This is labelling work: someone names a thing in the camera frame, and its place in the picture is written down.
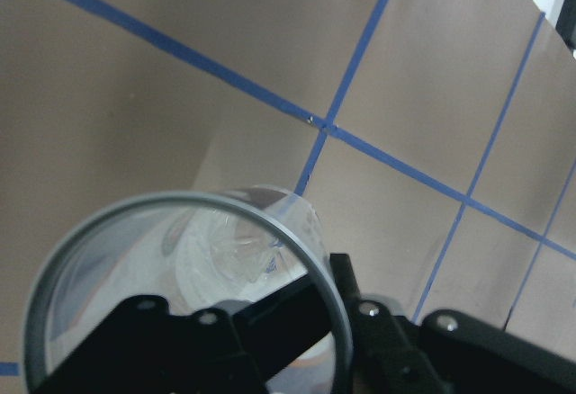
tiled floor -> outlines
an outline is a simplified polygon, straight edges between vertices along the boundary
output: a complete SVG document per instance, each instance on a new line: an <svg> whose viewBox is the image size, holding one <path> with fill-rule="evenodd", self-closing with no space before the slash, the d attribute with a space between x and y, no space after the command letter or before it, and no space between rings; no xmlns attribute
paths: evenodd
<svg viewBox="0 0 576 394"><path fill-rule="evenodd" d="M511 315L576 359L576 63L541 21L530 0L0 0L0 363L81 219L251 184L298 184L410 317Z"/></svg>

black object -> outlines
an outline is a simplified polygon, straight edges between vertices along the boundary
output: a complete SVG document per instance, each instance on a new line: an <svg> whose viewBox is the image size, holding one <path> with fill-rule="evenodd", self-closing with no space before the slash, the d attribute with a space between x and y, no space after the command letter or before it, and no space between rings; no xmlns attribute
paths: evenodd
<svg viewBox="0 0 576 394"><path fill-rule="evenodd" d="M564 0L556 30L571 50L576 48L576 0Z"/></svg>
<svg viewBox="0 0 576 394"><path fill-rule="evenodd" d="M576 392L576 364L453 310L418 327L360 294L348 255L330 264L355 344L348 392ZM31 392L264 394L267 379L329 330L307 276L257 303L186 317L170 315L161 297L132 297Z"/></svg>

translucent cup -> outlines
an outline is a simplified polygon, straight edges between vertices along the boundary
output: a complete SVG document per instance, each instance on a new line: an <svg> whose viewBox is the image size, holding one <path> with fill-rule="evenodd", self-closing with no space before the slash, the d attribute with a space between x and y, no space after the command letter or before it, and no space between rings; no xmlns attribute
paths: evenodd
<svg viewBox="0 0 576 394"><path fill-rule="evenodd" d="M330 392L350 362L346 312L311 205L272 186L122 201L68 235L42 270L24 328L27 388L125 298L161 295L171 314L187 315L223 300L260 300L305 273L327 304L332 332L274 376L271 391Z"/></svg>

